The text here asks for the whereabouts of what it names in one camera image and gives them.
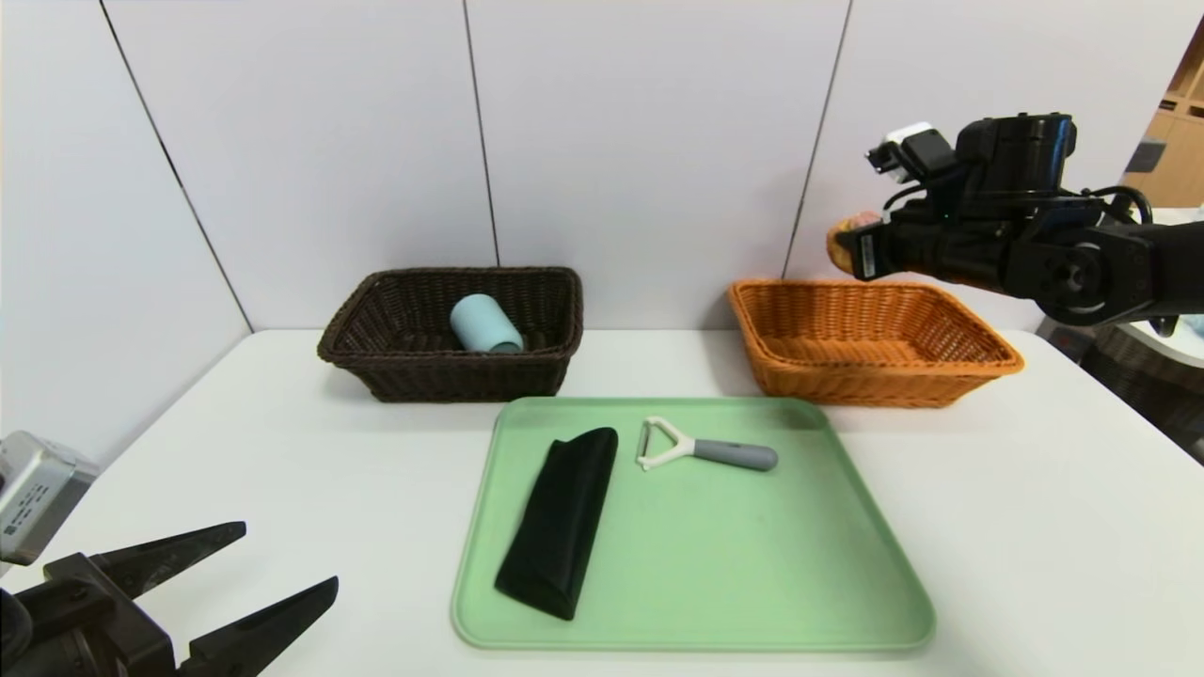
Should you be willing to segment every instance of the black cloth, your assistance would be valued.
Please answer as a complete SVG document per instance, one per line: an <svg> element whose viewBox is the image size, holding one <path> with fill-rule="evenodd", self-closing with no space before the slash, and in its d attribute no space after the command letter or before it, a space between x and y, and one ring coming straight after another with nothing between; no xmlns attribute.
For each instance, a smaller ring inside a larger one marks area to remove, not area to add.
<svg viewBox="0 0 1204 677"><path fill-rule="evenodd" d="M551 443L495 588L573 619L618 447L613 428Z"/></svg>

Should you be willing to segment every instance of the vegetable peeler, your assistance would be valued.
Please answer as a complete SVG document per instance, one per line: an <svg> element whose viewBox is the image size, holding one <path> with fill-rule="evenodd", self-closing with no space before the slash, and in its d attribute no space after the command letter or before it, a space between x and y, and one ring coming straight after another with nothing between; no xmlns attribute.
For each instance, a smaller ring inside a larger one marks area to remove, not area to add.
<svg viewBox="0 0 1204 677"><path fill-rule="evenodd" d="M673 440L673 448L655 455L648 455L648 441L653 428L659 428L661 432ZM671 460L681 457L698 457L715 463L748 467L751 470L772 470L778 465L778 452L760 445L742 445L739 442L720 442L718 440L695 440L673 426L669 422L659 416L650 416L644 419L639 431L639 455L636 463L645 471L665 465Z"/></svg>

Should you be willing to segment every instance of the white table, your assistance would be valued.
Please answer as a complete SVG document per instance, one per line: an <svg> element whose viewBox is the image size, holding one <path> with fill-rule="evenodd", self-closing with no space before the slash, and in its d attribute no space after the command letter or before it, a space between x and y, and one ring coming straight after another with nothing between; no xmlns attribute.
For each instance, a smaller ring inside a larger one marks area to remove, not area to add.
<svg viewBox="0 0 1204 677"><path fill-rule="evenodd" d="M244 519L146 595L176 642L337 573L268 675L1204 675L1204 467L1040 338L943 411L827 412L938 620L874 655L482 652L449 600L498 405L382 405L317 331L243 341L99 481L42 558ZM755 394L733 332L590 331L563 395ZM37 570L5 577L10 590Z"/></svg>
<svg viewBox="0 0 1204 677"><path fill-rule="evenodd" d="M1182 319L1175 325L1175 331L1170 336L1158 336L1153 329L1150 329L1149 322L1122 324L1120 330L1163 357L1180 364L1204 369L1204 336L1187 326Z"/></svg>

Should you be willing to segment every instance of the dark brown wicker basket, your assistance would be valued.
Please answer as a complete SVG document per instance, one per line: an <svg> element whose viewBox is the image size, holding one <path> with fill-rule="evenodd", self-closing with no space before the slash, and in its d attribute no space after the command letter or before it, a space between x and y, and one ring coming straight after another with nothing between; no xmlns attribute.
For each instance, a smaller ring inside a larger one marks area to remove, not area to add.
<svg viewBox="0 0 1204 677"><path fill-rule="evenodd" d="M525 351L466 352L452 307L497 300ZM567 267L408 269L370 275L318 343L382 402L503 402L555 395L582 341L582 281Z"/></svg>

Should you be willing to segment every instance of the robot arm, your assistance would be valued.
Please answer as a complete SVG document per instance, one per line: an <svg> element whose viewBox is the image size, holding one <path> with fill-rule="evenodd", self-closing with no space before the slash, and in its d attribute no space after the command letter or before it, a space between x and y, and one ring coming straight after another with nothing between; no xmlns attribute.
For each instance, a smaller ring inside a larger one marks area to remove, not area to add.
<svg viewBox="0 0 1204 677"><path fill-rule="evenodd" d="M1073 325L1151 319L1169 334L1178 316L1204 313L1204 222L1156 225L1132 188L1063 189L1075 136L1060 113L978 120L956 148L927 124L887 135L867 158L915 184L887 201L881 222L836 235L849 272L921 272L1032 299ZM1128 216L1133 204L1143 223Z"/></svg>

